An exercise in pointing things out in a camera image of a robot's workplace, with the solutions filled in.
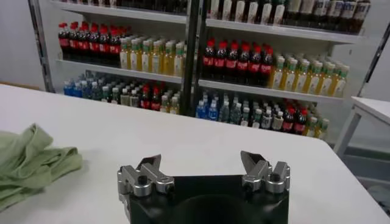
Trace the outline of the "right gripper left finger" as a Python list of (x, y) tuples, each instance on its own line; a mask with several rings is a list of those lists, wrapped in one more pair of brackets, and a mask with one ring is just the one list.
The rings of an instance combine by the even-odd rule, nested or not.
[(134, 168), (121, 166), (117, 171), (118, 192), (148, 197), (155, 189), (160, 194), (169, 195), (174, 191), (174, 178), (160, 171), (161, 155), (146, 157)]

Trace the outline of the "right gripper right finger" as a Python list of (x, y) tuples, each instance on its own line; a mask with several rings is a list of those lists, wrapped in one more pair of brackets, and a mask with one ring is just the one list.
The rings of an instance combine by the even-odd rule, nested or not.
[(263, 187), (272, 194), (289, 191), (290, 167), (286, 162), (278, 161), (273, 167), (260, 154), (240, 152), (246, 174), (242, 176), (242, 187), (250, 194)]

